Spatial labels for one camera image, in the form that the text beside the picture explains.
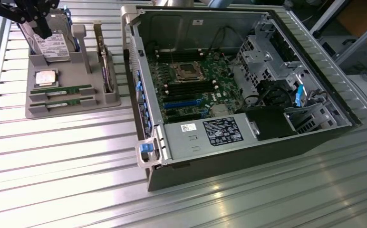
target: ram module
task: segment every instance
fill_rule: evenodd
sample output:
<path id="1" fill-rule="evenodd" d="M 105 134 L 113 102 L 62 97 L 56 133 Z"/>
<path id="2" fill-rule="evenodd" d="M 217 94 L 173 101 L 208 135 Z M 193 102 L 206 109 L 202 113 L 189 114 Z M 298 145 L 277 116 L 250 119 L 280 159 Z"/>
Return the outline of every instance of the ram module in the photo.
<path id="1" fill-rule="evenodd" d="M 30 107 L 44 105 L 46 108 L 57 108 L 57 107 L 65 107 L 65 106 L 74 106 L 80 105 L 80 101 L 93 99 L 92 96 L 81 97 L 76 99 L 62 100 L 62 101 L 50 101 L 50 102 L 41 102 L 36 104 L 30 104 Z"/>
<path id="2" fill-rule="evenodd" d="M 46 96 L 69 95 L 69 94 L 78 94 L 80 89 L 90 88 L 90 87 L 92 85 L 77 85 L 77 86 L 69 86 L 69 87 L 32 90 L 29 93 L 30 94 L 45 93 Z"/>

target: metal bracket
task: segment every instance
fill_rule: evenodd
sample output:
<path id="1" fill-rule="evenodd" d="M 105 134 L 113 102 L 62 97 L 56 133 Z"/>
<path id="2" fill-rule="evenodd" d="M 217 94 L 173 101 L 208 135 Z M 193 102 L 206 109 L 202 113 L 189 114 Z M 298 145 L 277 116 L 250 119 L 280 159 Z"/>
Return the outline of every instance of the metal bracket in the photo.
<path id="1" fill-rule="evenodd" d="M 121 41 L 122 41 L 122 50 L 128 49 L 126 47 L 126 35 L 125 35 L 125 26 L 129 25 L 130 21 L 141 14 L 136 6 L 124 5 L 120 8 L 121 11 Z"/>

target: green circuit board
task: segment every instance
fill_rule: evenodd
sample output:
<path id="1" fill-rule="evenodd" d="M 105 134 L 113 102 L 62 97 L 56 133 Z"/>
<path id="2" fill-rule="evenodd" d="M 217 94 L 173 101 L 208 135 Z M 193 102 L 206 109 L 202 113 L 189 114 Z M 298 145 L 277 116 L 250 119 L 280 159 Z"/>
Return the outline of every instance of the green circuit board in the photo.
<path id="1" fill-rule="evenodd" d="M 228 63 L 220 53 L 210 52 L 202 60 L 194 62 L 158 63 L 156 60 L 149 59 L 148 63 L 164 123 L 168 124 L 180 122 L 181 116 L 186 116 L 189 119 L 214 117 L 212 107 L 218 104 L 225 104 L 226 112 L 224 113 L 233 114 L 241 104 L 240 91 L 233 78 L 229 77 L 230 66 L 228 66 Z M 178 80 L 176 69 L 177 65 L 184 66 L 186 64 L 198 66 L 201 70 L 202 79 L 197 81 L 216 81 L 213 87 L 217 85 L 218 88 L 213 88 L 209 92 L 190 93 L 190 95 L 194 96 L 192 101 L 197 101 L 193 106 L 164 108 L 165 103 L 173 104 L 181 102 L 164 101 L 166 97 L 170 97 L 170 95 L 165 94 L 165 84 L 174 85 L 186 83 Z"/>

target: hard drive label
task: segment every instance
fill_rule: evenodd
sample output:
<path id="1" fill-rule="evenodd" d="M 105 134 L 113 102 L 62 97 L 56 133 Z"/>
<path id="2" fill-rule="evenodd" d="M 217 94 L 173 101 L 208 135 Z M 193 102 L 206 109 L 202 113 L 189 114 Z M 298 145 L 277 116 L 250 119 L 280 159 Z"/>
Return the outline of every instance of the hard drive label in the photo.
<path id="1" fill-rule="evenodd" d="M 242 141 L 242 136 L 233 117 L 202 122 L 212 146 Z"/>
<path id="2" fill-rule="evenodd" d="M 33 37 L 45 58 L 69 56 L 64 35 L 61 33 L 52 34 L 46 39 L 38 37 L 37 34 L 34 34 Z"/>

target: aluminum table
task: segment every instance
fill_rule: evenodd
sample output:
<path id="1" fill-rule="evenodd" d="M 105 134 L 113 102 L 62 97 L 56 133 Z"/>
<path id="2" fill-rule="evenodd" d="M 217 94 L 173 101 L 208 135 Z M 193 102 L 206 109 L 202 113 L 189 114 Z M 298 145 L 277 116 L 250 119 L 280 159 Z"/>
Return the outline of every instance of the aluminum table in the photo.
<path id="1" fill-rule="evenodd" d="M 136 132 L 121 56 L 122 4 L 62 0 L 73 23 L 102 21 L 122 104 L 62 117 L 24 117 L 26 42 L 0 18 L 0 227 L 365 227 L 367 102 L 326 54 L 313 56 L 364 125 L 302 156 L 154 192 L 136 165 Z M 309 53 L 313 40 L 294 15 L 276 10 Z"/>

